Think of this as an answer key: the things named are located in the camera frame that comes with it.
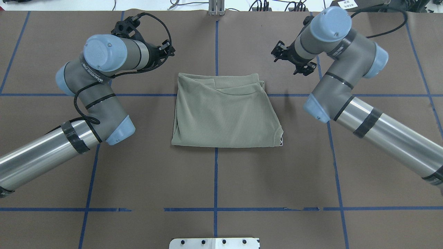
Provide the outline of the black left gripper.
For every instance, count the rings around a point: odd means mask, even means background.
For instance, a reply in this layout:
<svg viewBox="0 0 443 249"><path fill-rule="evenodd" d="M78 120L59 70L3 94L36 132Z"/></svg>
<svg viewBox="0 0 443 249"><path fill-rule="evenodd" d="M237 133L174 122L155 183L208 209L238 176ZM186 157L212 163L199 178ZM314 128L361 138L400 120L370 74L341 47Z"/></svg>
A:
<svg viewBox="0 0 443 249"><path fill-rule="evenodd" d="M147 55L142 55L140 61L140 69L148 70L157 67L161 62L164 63L169 57L175 56L175 49L172 47L170 40L162 42L161 46L144 42Z"/></svg>

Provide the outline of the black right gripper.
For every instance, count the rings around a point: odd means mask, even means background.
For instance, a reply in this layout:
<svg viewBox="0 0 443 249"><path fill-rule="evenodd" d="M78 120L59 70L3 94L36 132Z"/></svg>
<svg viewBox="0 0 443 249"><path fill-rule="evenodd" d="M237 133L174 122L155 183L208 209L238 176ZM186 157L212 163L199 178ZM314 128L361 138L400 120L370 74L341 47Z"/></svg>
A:
<svg viewBox="0 0 443 249"><path fill-rule="evenodd" d="M271 55L274 56L274 63L278 60L289 61L296 66L293 75L302 74L308 76L313 73L317 68L317 63L311 62L311 59L302 58L295 49L294 43L290 44L288 47L285 46L283 41L278 41Z"/></svg>

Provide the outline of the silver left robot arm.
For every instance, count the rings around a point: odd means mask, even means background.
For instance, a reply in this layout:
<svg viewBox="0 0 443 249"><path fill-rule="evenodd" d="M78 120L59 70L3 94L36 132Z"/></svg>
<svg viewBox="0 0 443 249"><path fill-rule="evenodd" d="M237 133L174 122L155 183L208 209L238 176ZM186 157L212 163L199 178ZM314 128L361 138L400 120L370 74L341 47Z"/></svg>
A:
<svg viewBox="0 0 443 249"><path fill-rule="evenodd" d="M54 76L66 105L52 101L49 107L25 104L2 111L1 121L26 135L24 143L10 149L12 140L1 138L1 197L102 142L115 145L135 133L130 115L109 82L116 77L153 71L174 56L172 38L151 44L139 33L97 34L84 43L79 55L64 63Z"/></svg>

